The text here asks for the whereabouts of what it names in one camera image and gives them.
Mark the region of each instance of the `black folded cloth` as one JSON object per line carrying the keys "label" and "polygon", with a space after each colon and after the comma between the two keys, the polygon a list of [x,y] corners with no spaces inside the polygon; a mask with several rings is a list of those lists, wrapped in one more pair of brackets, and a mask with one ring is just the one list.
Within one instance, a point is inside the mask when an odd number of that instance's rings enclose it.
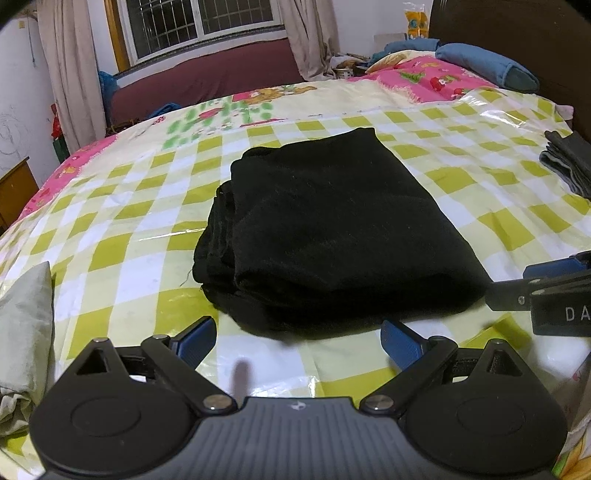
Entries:
{"label": "black folded cloth", "polygon": [[335,335],[385,316],[458,312],[491,281],[372,128],[252,148],[231,176],[193,277],[248,331]]}
{"label": "black folded cloth", "polygon": [[577,132],[565,138],[555,131],[544,135],[549,143],[540,163],[558,174],[571,192],[591,200],[591,144]]}

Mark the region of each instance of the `wooden cabinet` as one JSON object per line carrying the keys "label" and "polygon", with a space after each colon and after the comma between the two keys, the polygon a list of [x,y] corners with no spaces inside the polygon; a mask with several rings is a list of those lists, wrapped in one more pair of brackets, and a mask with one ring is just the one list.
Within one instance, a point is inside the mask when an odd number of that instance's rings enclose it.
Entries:
{"label": "wooden cabinet", "polygon": [[21,214],[22,209],[39,191],[25,158],[0,179],[0,224],[3,233]]}

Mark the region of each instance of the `gray cloth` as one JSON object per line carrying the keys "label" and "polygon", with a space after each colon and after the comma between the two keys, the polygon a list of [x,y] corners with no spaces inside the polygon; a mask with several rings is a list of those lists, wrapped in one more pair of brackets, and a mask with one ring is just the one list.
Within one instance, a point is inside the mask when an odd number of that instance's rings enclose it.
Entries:
{"label": "gray cloth", "polygon": [[333,78],[330,58],[339,47],[331,0],[279,0],[279,10],[300,75],[309,82]]}
{"label": "gray cloth", "polygon": [[52,304],[49,262],[28,270],[0,299],[0,437],[24,430],[45,393]]}
{"label": "gray cloth", "polygon": [[570,191],[591,200],[591,144],[577,132],[562,138],[558,132],[545,132],[548,147],[540,163],[555,172]]}

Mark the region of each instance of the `window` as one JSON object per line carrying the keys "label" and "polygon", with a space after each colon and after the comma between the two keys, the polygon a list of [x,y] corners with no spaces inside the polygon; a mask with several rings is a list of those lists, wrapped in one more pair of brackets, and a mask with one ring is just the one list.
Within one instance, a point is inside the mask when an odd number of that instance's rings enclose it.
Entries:
{"label": "window", "polygon": [[281,24],[277,0],[118,0],[132,63],[200,40]]}

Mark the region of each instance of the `curtain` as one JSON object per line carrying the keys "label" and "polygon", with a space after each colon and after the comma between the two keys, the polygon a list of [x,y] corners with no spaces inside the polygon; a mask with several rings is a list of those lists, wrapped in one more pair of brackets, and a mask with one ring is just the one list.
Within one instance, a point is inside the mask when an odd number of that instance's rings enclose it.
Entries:
{"label": "curtain", "polygon": [[330,58],[337,51],[335,12],[330,0],[279,0],[295,63],[308,81],[332,78]]}
{"label": "curtain", "polygon": [[88,4],[37,0],[37,16],[61,129],[74,153],[106,130]]}

